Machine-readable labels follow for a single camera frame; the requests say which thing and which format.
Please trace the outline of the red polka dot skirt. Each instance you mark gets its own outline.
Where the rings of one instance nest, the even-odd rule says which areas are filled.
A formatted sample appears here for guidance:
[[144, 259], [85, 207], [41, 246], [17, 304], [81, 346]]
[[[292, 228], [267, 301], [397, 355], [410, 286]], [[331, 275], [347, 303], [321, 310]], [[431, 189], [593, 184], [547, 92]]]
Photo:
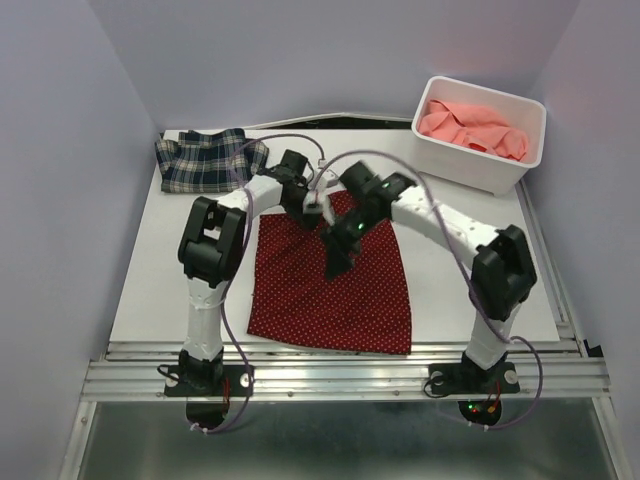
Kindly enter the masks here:
[[261, 216], [248, 334], [312, 349], [410, 354], [409, 291], [391, 223], [367, 233], [354, 268], [332, 281], [320, 232], [287, 214]]

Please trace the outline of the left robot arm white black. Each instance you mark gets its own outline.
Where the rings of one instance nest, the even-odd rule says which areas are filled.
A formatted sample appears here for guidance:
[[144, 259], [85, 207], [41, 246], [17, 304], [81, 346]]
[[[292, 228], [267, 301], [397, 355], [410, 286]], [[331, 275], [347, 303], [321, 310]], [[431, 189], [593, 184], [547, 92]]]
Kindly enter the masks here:
[[245, 229], [264, 211], [281, 206], [307, 229], [319, 217], [303, 212], [312, 168], [307, 157], [287, 150], [280, 162], [261, 168], [243, 187], [217, 199], [192, 204], [179, 244], [178, 260], [187, 277], [189, 311], [186, 340], [178, 363], [167, 369], [167, 396], [213, 396], [224, 382], [222, 315], [225, 292], [245, 249]]

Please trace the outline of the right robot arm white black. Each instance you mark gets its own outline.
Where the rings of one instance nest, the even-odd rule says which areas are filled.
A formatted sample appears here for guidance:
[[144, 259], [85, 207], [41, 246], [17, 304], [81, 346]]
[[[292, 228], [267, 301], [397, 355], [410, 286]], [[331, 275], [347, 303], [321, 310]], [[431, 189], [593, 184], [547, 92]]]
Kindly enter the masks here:
[[326, 278], [348, 272], [362, 239], [384, 221], [406, 227], [448, 250], [476, 310], [460, 378], [472, 390], [491, 384], [496, 368], [506, 358], [515, 315], [538, 280], [523, 230], [476, 221], [436, 201], [424, 180], [399, 172], [380, 178], [361, 161], [336, 180], [351, 195], [352, 209], [336, 214], [323, 180], [308, 193], [303, 208], [305, 212], [319, 209], [327, 223], [321, 234]]

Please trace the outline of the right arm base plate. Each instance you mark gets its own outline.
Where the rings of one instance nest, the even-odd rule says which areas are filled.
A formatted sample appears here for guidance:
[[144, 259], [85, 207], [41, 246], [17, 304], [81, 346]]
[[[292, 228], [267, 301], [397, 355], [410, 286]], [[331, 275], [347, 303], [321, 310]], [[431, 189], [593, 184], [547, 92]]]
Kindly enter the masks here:
[[511, 362], [500, 363], [489, 370], [483, 370], [473, 363], [431, 364], [425, 387], [426, 392], [436, 398], [520, 392], [519, 378]]

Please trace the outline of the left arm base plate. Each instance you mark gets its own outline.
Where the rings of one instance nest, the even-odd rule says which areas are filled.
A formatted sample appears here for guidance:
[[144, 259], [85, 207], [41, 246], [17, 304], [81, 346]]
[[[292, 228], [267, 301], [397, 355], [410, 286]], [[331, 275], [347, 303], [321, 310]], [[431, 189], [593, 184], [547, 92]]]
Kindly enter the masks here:
[[244, 365], [226, 365], [216, 386], [194, 386], [180, 372], [177, 364], [161, 364], [157, 368], [165, 380], [163, 395], [169, 398], [188, 397], [251, 397], [253, 387]]

